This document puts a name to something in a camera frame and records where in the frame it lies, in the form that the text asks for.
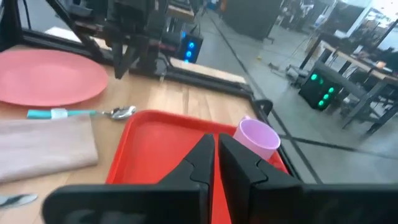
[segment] workbench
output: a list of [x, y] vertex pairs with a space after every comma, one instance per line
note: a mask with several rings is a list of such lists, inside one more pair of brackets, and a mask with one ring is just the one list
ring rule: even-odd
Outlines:
[[[340, 84], [344, 86], [344, 88], [359, 98], [359, 103], [348, 113], [343, 121], [343, 128], [347, 127], [355, 117], [359, 116], [359, 114], [366, 109], [367, 106], [370, 105], [375, 97], [379, 96], [381, 91], [387, 86], [392, 85], [398, 87], [398, 77], [393, 76], [389, 73], [381, 72], [380, 70], [376, 69], [375, 67], [370, 66], [358, 58], [354, 58], [353, 56], [344, 53], [343, 51], [331, 46], [329, 43], [322, 40], [322, 38], [318, 38], [317, 41], [314, 43], [313, 47], [310, 49], [309, 53], [305, 57], [304, 61], [302, 62], [300, 69], [303, 69], [304, 66], [307, 64], [309, 58], [314, 53], [315, 49], [320, 45], [323, 44], [325, 50], [321, 54], [316, 63], [318, 66], [323, 67], [320, 65], [321, 63], [325, 63], [330, 55], [335, 55], [341, 57], [346, 60], [346, 63], [340, 68], [338, 74], [334, 74], [333, 72], [330, 74], [334, 80], [337, 80]], [[343, 78], [341, 75], [345, 73], [347, 68], [350, 65], [355, 65], [358, 68], [365, 70], [368, 75], [372, 75], [378, 78], [380, 81], [370, 90], [366, 92], [361, 88], [358, 88], [354, 83], [351, 83], [348, 79]], [[373, 122], [374, 124], [369, 129], [368, 133], [372, 134], [377, 131], [381, 126], [383, 126], [388, 120], [390, 120], [396, 113], [398, 112], [398, 105], [394, 103], [393, 107], [389, 109], [386, 113], [384, 113], [380, 118], [369, 118], [369, 121]]]
[[[17, 46], [15, 49], [28, 49]], [[194, 70], [196, 65], [184, 64]], [[125, 75], [121, 80], [114, 78], [113, 67], [104, 66], [108, 75], [108, 87], [93, 99], [67, 106], [77, 110], [111, 110], [118, 106], [134, 105], [137, 110], [155, 109], [175, 114], [193, 116], [223, 124], [237, 125], [243, 116], [256, 117], [249, 100], [181, 83]], [[0, 119], [24, 119], [28, 107], [0, 103]], [[40, 209], [51, 191], [67, 184], [103, 184], [118, 147], [124, 129], [124, 122], [105, 117], [92, 118], [93, 133], [98, 150], [98, 165], [70, 172], [46, 175], [0, 185], [0, 194], [13, 195], [35, 193], [39, 198], [26, 206], [0, 210], [0, 224], [42, 223]]]

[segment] beige towel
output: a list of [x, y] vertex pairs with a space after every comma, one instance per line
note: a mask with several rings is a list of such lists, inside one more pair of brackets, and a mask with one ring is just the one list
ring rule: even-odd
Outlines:
[[96, 164], [91, 119], [0, 121], [0, 183]]

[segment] metal frame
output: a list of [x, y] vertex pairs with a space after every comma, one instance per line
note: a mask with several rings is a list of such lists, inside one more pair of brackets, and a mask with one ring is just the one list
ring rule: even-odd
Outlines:
[[[0, 23], [0, 30], [6, 29], [7, 32], [6, 35], [3, 36], [4, 37], [3, 40], [0, 39], [0, 41], [3, 41], [2, 45], [0, 45], [1, 46], [0, 50], [6, 50], [18, 44], [29, 45], [33, 47], [42, 47], [46, 49], [57, 49], [66, 52], [71, 52], [74, 54], [82, 55], [84, 57], [88, 57], [94, 60], [95, 62], [113, 66], [113, 56], [111, 52], [108, 50], [100, 49], [98, 45], [95, 42], [93, 44], [93, 41], [89, 39], [86, 35], [83, 34], [77, 35], [80, 39], [86, 40], [82, 41], [84, 43], [83, 45], [78, 42], [55, 37], [41, 32], [23, 29], [21, 26], [21, 19], [19, 17], [17, 0], [4, 0], [4, 1], [5, 1], [5, 11], [4, 11], [3, 20]], [[55, 9], [55, 12], [58, 15], [63, 14], [62, 9], [54, 0], [46, 0], [46, 1]], [[74, 33], [76, 33], [73, 27], [74, 25], [73, 24], [68, 24], [68, 25], [71, 27], [71, 30], [74, 31]], [[236, 95], [246, 98], [247, 100], [250, 101], [252, 109], [257, 116], [257, 119], [269, 124], [267, 116], [271, 112], [272, 102], [267, 99], [256, 100], [254, 98], [254, 94], [251, 90], [251, 87], [247, 84], [231, 82], [224, 79], [215, 78], [201, 73], [196, 73], [175, 67], [169, 68], [168, 72], [165, 75], [155, 74], [155, 73], [152, 74], [136, 73], [136, 70], [134, 68], [131, 68], [130, 72], [134, 72], [135, 74], [139, 75], [144, 75], [146, 77], [166, 78], [176, 82], [193, 85], [193, 86], [199, 86], [202, 88], [207, 88], [210, 90], [220, 91], [230, 95]], [[298, 178], [299, 180], [302, 180], [282, 145], [278, 149], [278, 153], [282, 158], [282, 161], [285, 164], [290, 175]]]
[[[312, 54], [316, 50], [316, 48], [319, 46], [320, 42], [323, 40], [322, 35], [320, 35], [317, 39], [317, 41], [314, 43], [312, 48], [310, 49], [309, 53], [303, 60], [300, 69], [304, 69], [308, 61], [310, 60]], [[348, 79], [343, 78], [341, 75], [344, 74], [344, 72], [347, 70], [347, 68], [351, 65], [351, 62], [347, 61], [345, 64], [340, 68], [340, 70], [335, 72], [334, 70], [328, 68], [324, 63], [328, 60], [328, 58], [332, 55], [332, 51], [325, 49], [321, 56], [318, 58], [317, 62], [315, 63], [314, 67], [322, 68], [324, 70], [328, 70], [329, 76], [332, 76], [334, 80], [336, 80], [338, 83], [342, 84], [344, 88], [352, 93], [353, 95], [357, 96], [359, 98], [359, 103], [348, 113], [347, 116], [345, 116], [343, 120], [343, 129], [345, 129], [349, 124], [353, 122], [354, 119], [361, 119], [361, 120], [366, 120], [374, 123], [370, 129], [367, 131], [368, 134], [373, 134], [375, 133], [378, 129], [380, 129], [389, 119], [391, 119], [395, 113], [398, 112], [398, 103], [393, 103], [392, 108], [389, 109], [384, 115], [382, 115], [380, 118], [372, 118], [370, 116], [364, 116], [361, 114], [362, 111], [364, 111], [366, 108], [369, 108], [369, 105], [372, 101], [375, 100], [377, 96], [380, 95], [381, 91], [384, 89], [385, 86], [388, 84], [391, 85], [397, 85], [397, 83], [393, 81], [389, 81], [387, 79], [379, 80], [377, 85], [375, 85], [371, 91], [368, 93], [365, 92], [364, 90], [358, 88], [354, 83], [350, 82]]]

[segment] wooden board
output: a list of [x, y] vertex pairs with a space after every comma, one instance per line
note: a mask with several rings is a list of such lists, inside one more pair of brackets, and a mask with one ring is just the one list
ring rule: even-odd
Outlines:
[[[109, 85], [99, 96], [67, 106], [77, 110], [111, 110], [118, 106], [134, 105], [138, 110], [157, 109], [184, 114], [223, 124], [237, 125], [244, 115], [255, 117], [251, 104], [244, 98], [218, 93], [181, 83], [125, 75], [114, 77], [113, 68], [104, 66], [109, 75]], [[30, 108], [0, 102], [0, 119], [25, 118]], [[57, 187], [67, 184], [102, 184], [111, 166], [124, 123], [108, 118], [92, 119], [98, 165], [72, 172], [46, 175], [0, 185], [1, 195], [35, 193], [39, 195], [32, 204], [10, 210], [0, 210], [0, 224], [43, 223], [40, 216], [42, 202], [46, 195]]]
[[195, 20], [195, 15], [192, 9], [187, 11], [185, 9], [171, 5], [169, 5], [169, 8], [167, 9], [167, 15], [176, 19], [181, 19], [184, 22], [193, 22]]
[[[47, 31], [45, 31], [46, 34], [50, 34], [50, 35], [54, 35], [56, 37], [61, 37], [61, 38], [65, 38], [68, 40], [73, 40], [76, 42], [80, 42], [79, 38], [70, 30], [66, 30], [66, 29], [62, 29], [59, 27], [53, 27]], [[103, 39], [99, 39], [99, 38], [93, 38], [93, 40], [95, 40], [97, 42], [97, 44], [99, 45], [99, 47], [101, 47], [102, 49], [107, 49], [107, 50], [111, 50], [106, 44], [105, 41]], [[246, 81], [243, 77], [240, 77], [239, 75], [234, 75], [228, 72], [223, 72], [217, 69], [213, 69], [213, 68], [209, 68], [209, 67], [205, 67], [202, 65], [197, 65], [197, 64], [193, 64], [193, 63], [186, 63], [183, 62], [179, 59], [176, 58], [172, 58], [171, 59], [171, 63], [173, 64], [174, 67], [177, 68], [182, 68], [182, 69], [186, 69], [186, 70], [193, 70], [196, 71], [198, 73], [202, 73], [205, 75], [209, 75], [212, 77], [216, 77], [216, 78], [222, 78], [224, 80], [228, 80], [228, 81], [232, 81], [232, 82], [240, 82], [240, 83], [245, 83]]]

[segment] knife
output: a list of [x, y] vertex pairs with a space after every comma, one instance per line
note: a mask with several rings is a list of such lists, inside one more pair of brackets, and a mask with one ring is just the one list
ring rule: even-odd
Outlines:
[[0, 209], [26, 205], [37, 199], [37, 194], [21, 194], [12, 196], [0, 195]]

